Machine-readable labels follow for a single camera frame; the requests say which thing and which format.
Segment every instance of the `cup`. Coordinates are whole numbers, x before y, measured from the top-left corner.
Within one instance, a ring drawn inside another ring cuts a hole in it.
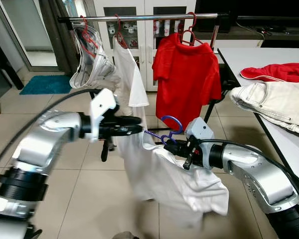
[[[110,35],[113,35],[115,33],[115,27],[114,27],[114,25],[109,25],[108,31],[109,31]]]
[[[123,29],[129,29],[129,24],[127,22],[124,22],[123,23]]]
[[[165,20],[165,23],[164,23],[164,36],[169,35],[169,26],[170,26],[170,20]]]
[[[175,20],[175,25],[174,25],[174,32],[178,32],[178,26],[180,24],[180,20]]]
[[[132,26],[129,27],[129,33],[134,33],[134,27]]]
[[[159,21],[155,21],[154,32],[155,34],[159,34]]]

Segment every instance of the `white jeans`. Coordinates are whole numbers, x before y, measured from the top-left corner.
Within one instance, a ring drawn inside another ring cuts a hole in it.
[[[299,83],[254,83],[234,88],[230,98],[239,107],[299,133]]]

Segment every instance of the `black cable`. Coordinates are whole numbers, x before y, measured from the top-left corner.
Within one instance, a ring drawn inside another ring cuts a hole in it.
[[[253,30],[253,29],[250,29],[250,28],[248,28],[248,27],[242,26],[242,25],[240,25],[238,22],[236,22],[236,24],[237,24],[239,27],[241,27],[241,28],[243,28],[243,29],[245,29],[245,30],[247,30],[247,31],[256,33],[256,34],[258,34],[258,35],[261,35],[261,37],[263,38],[263,42],[262,42],[262,43],[265,42],[265,36],[264,36],[262,33],[258,32],[258,31],[255,31],[255,30]]]
[[[268,158],[264,153],[262,153],[261,151],[250,147],[248,145],[242,144],[242,143],[236,143],[233,141],[229,141],[229,140],[224,140],[224,139],[199,139],[198,140],[199,143],[208,143],[208,142],[215,142],[215,143],[227,143],[227,144],[233,144],[236,146],[240,146],[243,148],[246,148],[250,151],[253,151],[257,154],[259,154],[260,156],[263,156],[267,161],[269,161],[271,164],[275,165],[276,167],[280,168],[284,174],[288,177],[288,179],[290,180],[291,184],[293,185],[293,187],[295,188],[295,190],[297,191],[298,195],[299,195],[299,186],[294,182],[294,179],[296,181],[298,181],[299,183],[299,177],[296,176],[290,169],[286,168],[285,166],[281,165],[280,163]]]
[[[11,147],[11,145],[13,144],[13,142],[16,141],[16,139],[19,138],[19,136],[27,129],[29,128],[33,123],[35,123],[44,113],[46,113],[48,110],[52,109],[53,107],[55,107],[56,105],[58,105],[59,103],[67,100],[68,98],[71,98],[73,96],[79,95],[79,94],[83,94],[86,92],[90,92],[90,93],[94,93],[94,94],[98,94],[101,90],[98,89],[85,89],[85,90],[81,90],[81,91],[77,91],[74,93],[71,93],[65,97],[62,97],[61,99],[57,100],[56,102],[50,104],[48,107],[46,107],[44,110],[42,110],[40,113],[38,113],[33,119],[31,119],[25,126],[23,126],[14,136],[13,138],[10,140],[10,142],[5,146],[5,148],[2,150],[2,152],[0,153],[0,160],[2,159],[2,157],[6,154],[6,152],[9,150],[9,148]]]
[[[33,235],[31,236],[31,239],[39,238],[39,236],[42,234],[42,232],[43,231],[41,229],[37,230],[35,233],[33,233]]]

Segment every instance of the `white table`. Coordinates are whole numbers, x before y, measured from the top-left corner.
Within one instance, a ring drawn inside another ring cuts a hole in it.
[[[218,52],[230,69],[232,77],[235,77],[241,86],[259,82],[242,78],[239,73],[244,68],[299,62],[297,48],[218,48]],[[282,162],[299,177],[299,137],[270,123],[262,116],[255,115]]]

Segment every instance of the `purple hanger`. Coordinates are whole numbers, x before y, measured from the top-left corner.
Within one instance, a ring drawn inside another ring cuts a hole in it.
[[[164,135],[162,135],[162,136],[159,136],[159,135],[157,135],[156,133],[150,132],[150,131],[148,131],[148,130],[145,130],[144,132],[145,132],[145,133],[148,133],[148,134],[150,134],[150,135],[152,135],[152,136],[154,136],[154,137],[156,137],[156,138],[159,138],[159,139],[162,141],[162,143],[165,144],[165,145],[166,145],[167,143],[164,141],[164,138],[169,138],[169,139],[172,140],[174,143],[176,143],[176,140],[173,139],[172,136],[173,136],[173,134],[180,134],[180,133],[182,133],[182,132],[183,132],[183,126],[181,125],[181,122],[179,122],[179,120],[176,119],[176,118],[173,117],[173,116],[163,116],[163,117],[161,118],[161,121],[164,121],[165,119],[172,119],[172,120],[174,120],[174,121],[178,124],[178,126],[179,126],[178,131],[170,131],[168,135],[164,134]]]

